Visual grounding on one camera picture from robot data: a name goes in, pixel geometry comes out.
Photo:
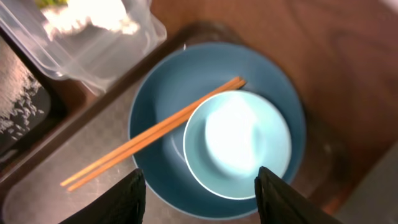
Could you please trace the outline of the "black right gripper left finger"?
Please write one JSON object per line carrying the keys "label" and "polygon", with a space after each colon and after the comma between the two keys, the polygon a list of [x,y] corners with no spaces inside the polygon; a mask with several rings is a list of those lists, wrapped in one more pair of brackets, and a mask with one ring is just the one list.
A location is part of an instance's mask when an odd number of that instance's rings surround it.
{"label": "black right gripper left finger", "polygon": [[145,208],[144,173],[141,169],[135,169],[61,224],[141,224]]}

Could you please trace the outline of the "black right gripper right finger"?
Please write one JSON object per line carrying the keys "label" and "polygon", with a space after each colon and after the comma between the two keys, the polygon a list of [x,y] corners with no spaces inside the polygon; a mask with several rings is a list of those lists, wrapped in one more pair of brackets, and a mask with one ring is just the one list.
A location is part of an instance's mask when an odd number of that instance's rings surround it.
{"label": "black right gripper right finger", "polygon": [[261,224],[341,224],[266,167],[254,180]]}

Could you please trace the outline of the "light blue bowl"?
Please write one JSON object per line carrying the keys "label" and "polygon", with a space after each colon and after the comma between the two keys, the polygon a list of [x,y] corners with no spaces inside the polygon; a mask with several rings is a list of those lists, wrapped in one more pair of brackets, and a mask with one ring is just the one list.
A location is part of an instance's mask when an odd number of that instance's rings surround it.
{"label": "light blue bowl", "polygon": [[261,167],[290,179],[292,137],[270,101],[248,91],[226,91],[194,110],[185,127],[183,153],[192,176],[207,191],[248,200],[255,196]]}

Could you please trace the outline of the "dark blue plate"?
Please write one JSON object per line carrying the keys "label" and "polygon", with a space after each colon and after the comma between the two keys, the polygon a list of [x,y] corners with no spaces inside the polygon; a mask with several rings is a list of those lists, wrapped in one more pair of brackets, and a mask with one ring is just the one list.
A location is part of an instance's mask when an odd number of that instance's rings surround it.
{"label": "dark blue plate", "polygon": [[[234,77],[244,89],[263,96],[282,113],[292,134],[293,154],[283,179],[293,182],[305,152],[306,124],[299,96],[281,68],[265,56],[228,43],[205,43],[178,50],[146,76],[132,103],[128,135],[141,132],[173,115]],[[175,210],[205,220],[233,220],[253,214],[253,199],[234,202],[207,192],[189,173],[182,157],[183,128],[156,140],[133,155],[146,184]]]}

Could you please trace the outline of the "pile of white rice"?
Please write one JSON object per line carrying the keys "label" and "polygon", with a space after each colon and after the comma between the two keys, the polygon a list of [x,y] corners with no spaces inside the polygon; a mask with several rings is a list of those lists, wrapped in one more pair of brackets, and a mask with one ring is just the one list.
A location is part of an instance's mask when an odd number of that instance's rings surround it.
{"label": "pile of white rice", "polygon": [[42,90],[10,46],[1,39],[1,134],[12,140],[20,139],[30,131],[34,118],[44,111],[34,105],[33,99]]}

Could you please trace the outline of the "white tissue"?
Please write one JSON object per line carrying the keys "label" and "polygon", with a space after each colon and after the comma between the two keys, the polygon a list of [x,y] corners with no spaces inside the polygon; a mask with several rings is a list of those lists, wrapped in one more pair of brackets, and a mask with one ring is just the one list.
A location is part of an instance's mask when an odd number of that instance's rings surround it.
{"label": "white tissue", "polygon": [[77,34],[88,25],[127,35],[133,35],[141,28],[128,16],[121,0],[68,0],[67,5],[40,11],[46,18],[42,26],[50,40]]}

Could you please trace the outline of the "yellow green snack wrapper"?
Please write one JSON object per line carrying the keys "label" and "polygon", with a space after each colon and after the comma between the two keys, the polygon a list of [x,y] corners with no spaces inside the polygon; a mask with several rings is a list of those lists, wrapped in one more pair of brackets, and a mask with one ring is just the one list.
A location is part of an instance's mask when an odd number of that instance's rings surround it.
{"label": "yellow green snack wrapper", "polygon": [[68,0],[34,0],[38,8],[64,6],[68,4]]}

